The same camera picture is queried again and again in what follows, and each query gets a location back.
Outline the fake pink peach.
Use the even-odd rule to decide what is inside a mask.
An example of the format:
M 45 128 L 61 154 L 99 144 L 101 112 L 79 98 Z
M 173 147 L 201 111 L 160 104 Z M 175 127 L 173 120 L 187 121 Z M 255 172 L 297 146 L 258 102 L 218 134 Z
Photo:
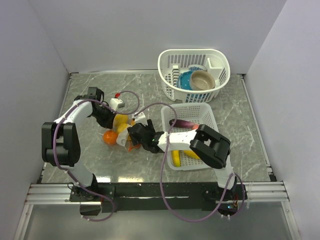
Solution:
M 198 125 L 198 124 L 195 124 L 195 125 L 192 127 L 193 130 L 197 130 L 198 128 L 199 128 L 199 125 Z

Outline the clear zip top bag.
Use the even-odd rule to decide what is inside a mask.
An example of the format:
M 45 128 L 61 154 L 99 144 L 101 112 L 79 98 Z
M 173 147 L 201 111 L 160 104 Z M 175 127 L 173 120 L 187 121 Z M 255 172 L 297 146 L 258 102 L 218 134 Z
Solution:
M 128 117 L 127 124 L 128 124 L 128 128 L 129 128 L 129 127 L 132 127 L 135 123 L 134 123 L 134 121 L 132 119 L 129 119 L 129 117 Z M 113 125 L 113 128 L 110 129 L 110 130 L 113 130 L 113 131 L 117 132 L 117 127 L 118 126 L 114 126 Z M 133 145 L 127 129 L 125 129 L 123 132 L 118 134 L 118 137 L 117 137 L 115 145 L 122 146 L 125 149 L 127 149 L 129 152 L 131 152 L 133 149 L 137 149 L 137 148 L 139 148 L 141 146 L 140 144 L 138 144 L 136 146 Z

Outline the fake yellow bell pepper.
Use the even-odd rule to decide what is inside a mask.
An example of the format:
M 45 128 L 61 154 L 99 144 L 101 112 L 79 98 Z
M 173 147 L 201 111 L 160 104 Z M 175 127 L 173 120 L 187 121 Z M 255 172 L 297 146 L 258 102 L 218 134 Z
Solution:
M 116 132 L 118 134 L 120 134 L 121 132 L 123 132 L 124 130 L 126 130 L 128 128 L 128 124 L 127 123 L 122 123 L 120 124 L 117 128 L 116 128 Z

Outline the fake dark purple eggplant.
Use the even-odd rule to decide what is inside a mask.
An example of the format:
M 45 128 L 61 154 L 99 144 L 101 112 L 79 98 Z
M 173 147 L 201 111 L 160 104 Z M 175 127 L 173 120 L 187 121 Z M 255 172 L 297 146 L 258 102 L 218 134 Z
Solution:
M 174 128 L 192 129 L 194 125 L 198 125 L 198 124 L 191 121 L 182 120 L 182 119 L 177 119 L 177 120 L 171 119 L 169 121 L 169 125 L 173 126 Z

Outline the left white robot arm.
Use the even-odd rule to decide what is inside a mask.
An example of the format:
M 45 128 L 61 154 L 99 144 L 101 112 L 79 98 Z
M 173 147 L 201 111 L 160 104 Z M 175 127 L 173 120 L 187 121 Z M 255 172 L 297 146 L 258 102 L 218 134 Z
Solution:
M 105 129 L 113 127 L 116 116 L 104 101 L 104 92 L 90 87 L 85 95 L 78 95 L 69 110 L 53 122 L 41 126 L 42 160 L 66 171 L 75 185 L 82 187 L 81 195 L 88 201 L 100 193 L 96 176 L 80 162 L 81 147 L 77 127 L 89 117 Z

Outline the fake orange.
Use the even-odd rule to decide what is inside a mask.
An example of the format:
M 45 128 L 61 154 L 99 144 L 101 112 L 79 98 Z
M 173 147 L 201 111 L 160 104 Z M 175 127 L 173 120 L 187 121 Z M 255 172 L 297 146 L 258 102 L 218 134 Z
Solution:
M 113 146 L 117 143 L 118 133 L 113 130 L 108 130 L 103 134 L 102 138 L 106 144 Z

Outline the white perforated tray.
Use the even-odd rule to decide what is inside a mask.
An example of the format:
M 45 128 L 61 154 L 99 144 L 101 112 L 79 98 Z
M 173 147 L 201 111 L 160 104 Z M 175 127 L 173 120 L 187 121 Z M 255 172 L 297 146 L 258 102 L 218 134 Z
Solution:
M 170 132 L 169 148 L 167 153 L 167 164 L 174 171 L 193 171 L 208 169 L 202 160 L 195 159 L 184 153 L 190 150 L 190 141 L 196 136 L 196 131 L 192 128 L 171 127 L 171 119 L 185 120 L 198 125 L 206 125 L 218 131 L 218 126 L 213 114 L 212 107 L 207 103 L 177 103 L 171 106 L 164 106 L 161 109 L 162 130 Z M 179 151 L 180 167 L 175 167 L 172 160 L 172 151 Z

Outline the fake yellow banana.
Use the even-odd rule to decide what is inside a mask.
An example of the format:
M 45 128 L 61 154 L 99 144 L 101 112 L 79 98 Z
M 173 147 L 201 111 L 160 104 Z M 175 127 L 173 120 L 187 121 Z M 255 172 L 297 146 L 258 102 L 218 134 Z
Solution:
M 181 166 L 181 160 L 180 160 L 180 151 L 179 150 L 173 150 L 171 152 L 172 155 L 172 162 L 173 165 L 177 168 Z

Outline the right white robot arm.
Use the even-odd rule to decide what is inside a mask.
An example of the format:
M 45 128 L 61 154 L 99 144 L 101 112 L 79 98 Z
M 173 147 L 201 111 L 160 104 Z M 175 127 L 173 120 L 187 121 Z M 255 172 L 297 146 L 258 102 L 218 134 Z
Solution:
M 236 194 L 237 180 L 230 160 L 231 142 L 218 131 L 201 124 L 190 131 L 156 132 L 150 119 L 147 125 L 136 123 L 127 130 L 133 145 L 141 145 L 153 154 L 165 153 L 167 157 L 169 151 L 193 151 L 207 166 L 214 169 L 219 195 L 230 199 Z

